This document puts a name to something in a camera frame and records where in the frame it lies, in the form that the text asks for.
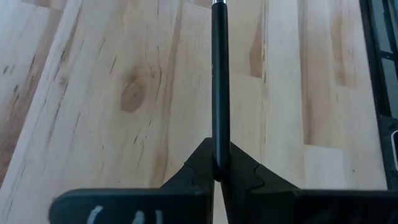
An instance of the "black plastic part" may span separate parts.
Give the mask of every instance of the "black plastic part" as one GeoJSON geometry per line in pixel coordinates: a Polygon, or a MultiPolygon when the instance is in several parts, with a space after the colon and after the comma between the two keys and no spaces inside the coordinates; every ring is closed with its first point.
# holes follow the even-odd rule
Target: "black plastic part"
{"type": "Polygon", "coordinates": [[[398,222],[398,195],[387,191],[256,192],[244,223],[379,224],[398,222]]]}
{"type": "Polygon", "coordinates": [[[215,179],[228,173],[230,149],[228,12],[225,3],[211,8],[211,64],[215,179]]]}
{"type": "Polygon", "coordinates": [[[228,223],[248,223],[252,204],[252,191],[264,193],[298,189],[255,161],[238,146],[231,145],[231,169],[221,182],[228,223]]]}
{"type": "Polygon", "coordinates": [[[93,224],[132,224],[142,214],[145,223],[212,223],[212,163],[213,141],[209,138],[160,189],[73,190],[52,203],[50,223],[87,224],[93,212],[97,213],[93,224]]]}

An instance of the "dark wood streak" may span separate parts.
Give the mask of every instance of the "dark wood streak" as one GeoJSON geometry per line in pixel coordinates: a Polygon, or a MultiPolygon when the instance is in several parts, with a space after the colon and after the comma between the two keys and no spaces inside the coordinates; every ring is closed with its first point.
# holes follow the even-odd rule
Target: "dark wood streak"
{"type": "Polygon", "coordinates": [[[136,138],[134,139],[134,143],[133,143],[133,144],[136,144],[138,135],[139,135],[140,133],[141,133],[141,128],[138,129],[138,133],[137,133],[137,135],[136,135],[136,138]]]}
{"type": "Polygon", "coordinates": [[[85,43],[85,40],[83,39],[83,41],[80,44],[79,50],[81,51],[81,49],[83,48],[83,44],[85,43]]]}
{"type": "Polygon", "coordinates": [[[262,79],[264,83],[267,83],[267,57],[268,57],[268,10],[269,10],[269,5],[268,1],[263,2],[263,20],[264,24],[263,26],[263,34],[262,34],[262,79]]]}
{"type": "Polygon", "coordinates": [[[156,12],[156,15],[157,16],[159,16],[159,5],[160,5],[160,2],[159,2],[160,0],[157,0],[157,12],[156,12]]]}
{"type": "Polygon", "coordinates": [[[118,56],[116,55],[115,57],[114,57],[114,59],[113,59],[113,63],[112,63],[112,67],[111,67],[111,71],[109,71],[109,76],[111,76],[111,74],[112,74],[112,71],[113,71],[113,67],[114,67],[114,64],[116,63],[116,59],[118,58],[118,56]]]}
{"type": "Polygon", "coordinates": [[[159,96],[160,84],[162,83],[162,77],[163,77],[162,67],[160,66],[160,50],[159,50],[159,46],[157,46],[157,64],[158,64],[158,67],[159,67],[159,82],[157,84],[155,101],[157,101],[157,98],[159,96]]]}
{"type": "Polygon", "coordinates": [[[6,65],[6,66],[4,67],[4,70],[2,71],[2,74],[3,74],[3,75],[5,75],[5,74],[7,73],[8,68],[9,68],[8,65],[6,65]]]}
{"type": "Polygon", "coordinates": [[[145,139],[142,139],[142,141],[141,141],[141,152],[140,152],[140,154],[139,154],[139,158],[138,158],[138,162],[137,162],[137,167],[136,167],[137,170],[138,170],[138,168],[139,168],[139,164],[140,164],[140,162],[141,162],[142,155],[144,154],[144,149],[145,149],[145,142],[144,142],[144,140],[145,140],[145,139]]]}
{"type": "Polygon", "coordinates": [[[337,84],[346,86],[346,71],[343,58],[343,5],[341,0],[334,0],[331,20],[331,44],[335,59],[335,78],[337,84]]]}
{"type": "Polygon", "coordinates": [[[49,149],[50,140],[51,140],[51,138],[52,138],[52,133],[54,132],[55,122],[56,122],[56,120],[57,120],[58,113],[60,112],[60,107],[61,107],[61,104],[59,103],[59,104],[58,104],[58,107],[57,107],[57,110],[56,110],[56,112],[55,112],[55,116],[54,116],[54,118],[53,118],[53,121],[52,121],[52,123],[51,123],[49,135],[48,135],[48,137],[47,137],[47,147],[46,147],[47,150],[49,149]]]}
{"type": "Polygon", "coordinates": [[[307,54],[307,39],[308,39],[308,0],[297,0],[298,9],[298,33],[300,41],[300,64],[301,64],[301,85],[302,85],[302,101],[303,101],[303,132],[304,143],[311,143],[311,114],[312,102],[308,96],[308,54],[307,54]]]}
{"type": "Polygon", "coordinates": [[[11,199],[11,202],[10,202],[10,204],[9,204],[7,213],[6,213],[6,223],[7,223],[7,221],[8,221],[8,217],[10,216],[10,212],[11,212],[11,208],[12,208],[12,203],[13,203],[13,202],[14,202],[14,199],[12,198],[12,199],[11,199]]]}
{"type": "Polygon", "coordinates": [[[81,111],[79,112],[79,115],[77,116],[75,125],[74,125],[74,127],[73,127],[73,131],[72,131],[72,143],[70,144],[70,147],[69,147],[69,153],[70,153],[71,150],[75,147],[76,129],[77,129],[77,125],[78,125],[79,120],[80,120],[80,115],[81,115],[81,111]]]}
{"type": "Polygon", "coordinates": [[[24,166],[23,166],[23,168],[22,168],[22,171],[21,171],[21,176],[23,176],[23,175],[24,175],[25,169],[26,169],[26,164],[24,164],[24,166]]]}
{"type": "Polygon", "coordinates": [[[262,33],[263,33],[263,11],[260,12],[257,22],[256,34],[249,53],[250,75],[262,78],[262,33]]]}
{"type": "Polygon", "coordinates": [[[105,38],[102,40],[101,46],[99,47],[99,51],[97,53],[97,56],[96,56],[95,60],[97,60],[98,57],[100,56],[102,48],[104,47],[104,44],[105,44],[105,40],[106,40],[105,38]]]}
{"type": "Polygon", "coordinates": [[[32,59],[32,61],[31,61],[31,63],[30,63],[30,66],[29,66],[29,73],[31,73],[32,70],[33,70],[33,65],[34,65],[34,63],[35,63],[35,60],[36,60],[36,53],[35,53],[35,55],[33,55],[33,59],[32,59]]]}
{"type": "Polygon", "coordinates": [[[15,112],[15,108],[16,108],[16,105],[19,100],[19,93],[16,93],[16,94],[17,94],[17,96],[15,97],[14,102],[12,103],[12,106],[11,106],[11,114],[13,114],[15,112]]]}
{"type": "Polygon", "coordinates": [[[62,50],[62,54],[61,54],[61,57],[60,57],[60,61],[59,61],[59,63],[58,63],[58,67],[57,67],[57,72],[55,72],[55,75],[54,75],[54,77],[53,77],[53,80],[55,80],[55,79],[57,78],[61,66],[64,65],[64,64],[68,61],[68,59],[69,59],[70,51],[71,51],[72,45],[73,45],[72,43],[73,43],[73,41],[75,40],[75,36],[76,36],[76,30],[77,30],[78,23],[79,23],[80,12],[81,12],[81,7],[79,8],[79,11],[78,11],[78,14],[77,14],[75,23],[74,23],[74,25],[73,25],[72,31],[70,32],[68,41],[67,41],[67,43],[65,44],[65,46],[64,46],[64,48],[63,48],[63,50],[62,50]]]}

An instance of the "black rod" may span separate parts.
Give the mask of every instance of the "black rod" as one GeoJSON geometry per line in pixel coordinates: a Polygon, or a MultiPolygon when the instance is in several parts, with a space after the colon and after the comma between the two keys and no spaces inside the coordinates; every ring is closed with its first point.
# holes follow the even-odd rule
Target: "black rod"
{"type": "Polygon", "coordinates": [[[226,1],[213,1],[211,7],[212,111],[215,180],[229,173],[229,51],[226,1]]]}

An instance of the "wood knot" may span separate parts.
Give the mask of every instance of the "wood knot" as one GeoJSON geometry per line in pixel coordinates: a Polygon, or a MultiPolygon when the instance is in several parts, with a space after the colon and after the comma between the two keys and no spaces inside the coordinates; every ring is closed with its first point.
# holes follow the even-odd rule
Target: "wood knot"
{"type": "Polygon", "coordinates": [[[128,113],[135,112],[144,102],[145,93],[145,82],[142,74],[134,70],[123,88],[120,110],[128,113]]]}
{"type": "Polygon", "coordinates": [[[9,66],[8,66],[8,65],[6,65],[6,67],[4,67],[4,70],[2,71],[2,74],[3,74],[3,75],[5,75],[5,74],[6,74],[6,72],[8,71],[8,68],[9,68],[9,66]]]}
{"type": "Polygon", "coordinates": [[[61,77],[61,79],[60,79],[60,85],[61,86],[66,86],[66,85],[68,85],[68,78],[67,77],[61,77]]]}

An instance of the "wooden floor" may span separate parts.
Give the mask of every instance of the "wooden floor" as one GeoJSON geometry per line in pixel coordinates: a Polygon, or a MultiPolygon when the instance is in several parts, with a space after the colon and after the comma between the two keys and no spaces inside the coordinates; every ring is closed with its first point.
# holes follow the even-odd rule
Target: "wooden floor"
{"type": "MultiPolygon", "coordinates": [[[[0,2],[1,223],[46,223],[67,190],[159,187],[181,168],[211,136],[210,7],[0,2]]],[[[298,187],[385,189],[359,1],[228,7],[232,141],[298,187]]]]}

